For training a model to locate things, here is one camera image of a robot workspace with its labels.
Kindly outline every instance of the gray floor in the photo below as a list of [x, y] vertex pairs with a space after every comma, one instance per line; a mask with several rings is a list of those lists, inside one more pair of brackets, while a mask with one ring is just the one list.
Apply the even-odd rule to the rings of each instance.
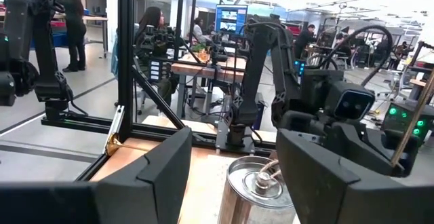
[[[89, 28], [87, 36], [90, 39], [100, 39], [100, 29]], [[65, 67], [68, 64], [68, 50], [58, 48], [56, 53], [59, 67]], [[94, 90], [75, 102], [90, 115], [112, 118], [115, 110], [113, 103], [117, 99], [117, 82], [113, 81], [113, 76], [110, 74], [110, 60], [100, 58], [102, 55], [100, 44], [87, 45], [86, 54], [87, 70], [68, 73], [66, 77], [75, 95]], [[36, 62], [34, 53], [31, 54], [31, 62]], [[266, 66], [272, 68], [269, 59], [266, 60]], [[368, 73], [367, 70], [357, 69], [347, 72], [346, 78], [360, 83]], [[387, 91], [388, 86], [383, 83], [387, 78], [386, 75], [379, 74], [367, 87], [376, 92]], [[274, 97], [273, 76], [267, 69], [262, 73], [259, 92], [268, 105], [262, 119], [261, 130], [275, 131], [270, 121], [271, 102]], [[172, 98], [174, 110], [177, 94]], [[150, 100], [145, 102], [144, 108], [144, 114], [138, 116], [139, 121], [147, 115], [158, 114], [155, 104]], [[382, 110], [386, 108], [387, 103], [380, 107]], [[33, 93], [19, 98], [14, 107], [0, 107], [0, 181], [71, 181], [102, 152], [105, 135], [42, 126], [40, 122], [42, 113], [43, 104], [37, 102]], [[186, 113], [187, 119], [198, 117], [189, 110]], [[32, 117], [33, 120], [14, 127], [15, 124]], [[408, 185], [434, 182], [434, 168], [431, 167], [433, 162], [434, 151], [423, 147], [412, 176], [398, 181]]]

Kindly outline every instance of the green light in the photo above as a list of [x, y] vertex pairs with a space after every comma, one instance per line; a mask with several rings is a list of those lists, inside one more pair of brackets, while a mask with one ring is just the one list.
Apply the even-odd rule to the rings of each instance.
[[392, 108], [391, 110], [389, 110], [389, 113], [390, 113], [391, 115], [396, 114], [396, 109], [395, 109], [395, 108]]

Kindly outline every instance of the monitor screen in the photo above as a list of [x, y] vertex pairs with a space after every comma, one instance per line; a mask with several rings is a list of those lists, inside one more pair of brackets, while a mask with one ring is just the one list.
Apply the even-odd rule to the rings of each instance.
[[243, 35], [242, 26], [247, 20], [246, 5], [217, 5], [216, 32]]

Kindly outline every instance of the silver metal can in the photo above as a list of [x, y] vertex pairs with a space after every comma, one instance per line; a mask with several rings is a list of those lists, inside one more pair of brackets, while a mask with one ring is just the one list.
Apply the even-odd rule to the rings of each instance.
[[281, 176], [260, 170], [271, 159], [246, 156], [228, 168], [218, 215], [219, 224], [291, 224], [296, 216], [290, 193]]

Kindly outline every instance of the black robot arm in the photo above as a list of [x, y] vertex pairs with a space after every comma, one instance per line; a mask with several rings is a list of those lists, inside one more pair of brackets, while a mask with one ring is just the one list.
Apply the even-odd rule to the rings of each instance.
[[256, 121], [256, 93], [262, 75], [267, 52], [271, 50], [275, 99], [272, 104], [272, 121], [277, 124], [288, 110], [289, 100], [300, 94], [297, 78], [292, 68], [292, 34], [283, 29], [280, 23], [255, 22], [246, 26], [249, 41], [249, 56], [238, 95], [234, 96], [230, 111], [225, 115], [229, 127], [226, 141], [232, 145], [242, 145], [245, 128]]
[[[64, 12], [56, 0], [7, 0], [4, 38], [0, 42], [1, 50], [7, 50], [1, 53], [1, 105], [12, 106], [15, 96], [35, 90], [38, 101], [45, 102], [48, 117], [68, 108], [73, 92], [58, 70], [50, 25], [56, 12]], [[39, 73], [28, 61], [32, 39]]]

